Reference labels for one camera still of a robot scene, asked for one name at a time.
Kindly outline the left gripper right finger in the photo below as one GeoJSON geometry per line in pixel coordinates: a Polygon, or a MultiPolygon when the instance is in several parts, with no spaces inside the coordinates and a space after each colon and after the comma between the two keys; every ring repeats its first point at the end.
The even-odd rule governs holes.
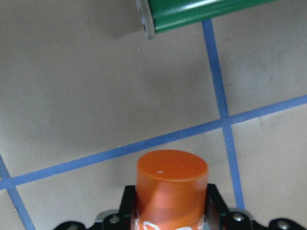
{"type": "Polygon", "coordinates": [[[276,218],[269,222],[269,230],[302,230],[302,225],[288,218],[276,218]]]}

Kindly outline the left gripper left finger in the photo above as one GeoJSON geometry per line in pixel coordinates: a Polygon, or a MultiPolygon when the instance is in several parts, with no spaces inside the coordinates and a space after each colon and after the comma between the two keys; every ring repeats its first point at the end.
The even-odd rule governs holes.
{"type": "Polygon", "coordinates": [[[86,228],[86,226],[77,221],[66,221],[54,228],[54,230],[95,230],[96,225],[94,224],[93,226],[86,228]]]}

